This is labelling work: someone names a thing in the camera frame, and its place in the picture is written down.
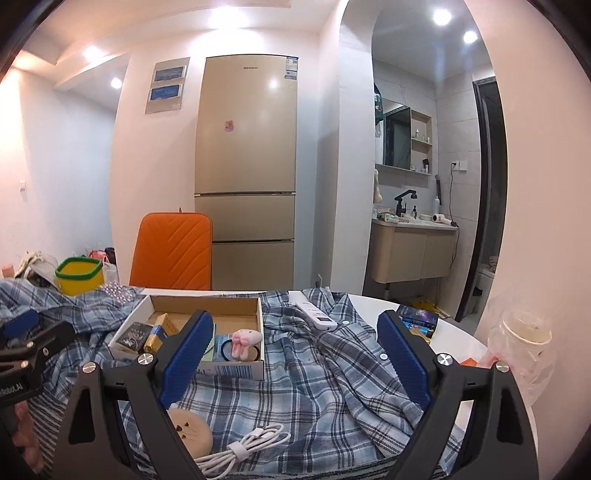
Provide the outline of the person's left hand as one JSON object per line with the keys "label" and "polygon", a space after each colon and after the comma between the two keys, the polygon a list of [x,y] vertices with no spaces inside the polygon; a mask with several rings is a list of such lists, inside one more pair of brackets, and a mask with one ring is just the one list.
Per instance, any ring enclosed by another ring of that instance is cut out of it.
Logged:
{"label": "person's left hand", "polygon": [[18,426],[12,435],[13,444],[22,451],[21,457],[30,469],[35,474],[40,474],[44,468],[44,461],[26,401],[15,405],[15,414],[18,418]]}

